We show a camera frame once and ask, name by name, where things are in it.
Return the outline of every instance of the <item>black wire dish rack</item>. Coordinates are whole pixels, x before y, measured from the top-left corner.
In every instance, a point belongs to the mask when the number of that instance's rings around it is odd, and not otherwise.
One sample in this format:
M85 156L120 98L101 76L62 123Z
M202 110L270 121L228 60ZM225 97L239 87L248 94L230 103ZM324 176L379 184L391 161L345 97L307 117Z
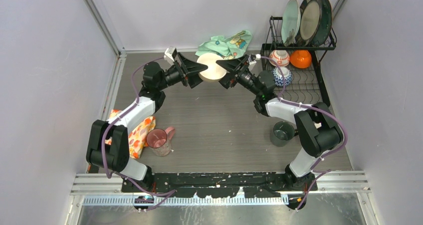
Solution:
M322 78L320 62L328 50L336 47L336 35L331 28L328 38L321 46L297 46L295 44L284 46L281 36L282 17L270 17L270 28L267 33L266 43L262 44L260 54L269 57L274 50L286 50L289 53L295 50L308 50L311 54L312 66L306 69L299 69L292 64L288 69L293 75L291 84L286 87L282 97L287 100L301 102L305 104L315 104L324 102L330 106L330 100L326 91L326 86ZM317 58L317 51L322 51L320 59ZM261 59L263 70L273 70L275 67L267 59ZM276 93L282 90L281 87L275 89Z

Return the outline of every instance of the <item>dark green plate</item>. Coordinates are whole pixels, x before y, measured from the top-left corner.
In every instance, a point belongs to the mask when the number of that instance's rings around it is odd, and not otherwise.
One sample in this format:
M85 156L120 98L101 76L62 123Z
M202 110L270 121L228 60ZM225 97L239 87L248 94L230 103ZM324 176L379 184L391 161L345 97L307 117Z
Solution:
M320 46L327 40L332 28L332 6L329 0L322 1L322 18L320 19L319 28L311 40L313 46Z
M295 37L295 41L299 46L307 46L319 28L322 18L322 0L303 0L300 12L300 30Z

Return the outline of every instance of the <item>mint green cloth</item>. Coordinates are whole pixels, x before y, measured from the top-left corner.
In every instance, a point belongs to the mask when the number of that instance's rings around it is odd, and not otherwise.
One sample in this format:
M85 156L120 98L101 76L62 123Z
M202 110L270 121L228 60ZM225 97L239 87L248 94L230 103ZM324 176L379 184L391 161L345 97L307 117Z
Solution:
M222 35L213 36L209 41L202 43L196 53L200 56L205 53L216 53L223 59L239 58L245 54L252 39L252 34L248 30L225 38Z

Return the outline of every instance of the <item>dark green mug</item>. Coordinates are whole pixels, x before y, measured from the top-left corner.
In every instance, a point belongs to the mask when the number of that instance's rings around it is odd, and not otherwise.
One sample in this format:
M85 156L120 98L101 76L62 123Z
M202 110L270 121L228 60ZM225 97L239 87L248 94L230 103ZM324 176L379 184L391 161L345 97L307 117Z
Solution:
M270 141L274 146L283 147L294 138L295 130L288 122L277 122L270 132Z

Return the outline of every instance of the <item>cup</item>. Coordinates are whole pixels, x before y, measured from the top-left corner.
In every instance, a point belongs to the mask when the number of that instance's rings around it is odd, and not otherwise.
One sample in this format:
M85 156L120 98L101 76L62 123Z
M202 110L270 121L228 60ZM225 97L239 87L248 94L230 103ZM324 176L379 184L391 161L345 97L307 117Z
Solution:
M172 150L171 139L175 134L175 128L153 129L147 134L147 144L153 153L159 157L164 157Z
M287 122L277 122L270 133L270 141L276 147L285 146L294 138L294 127Z

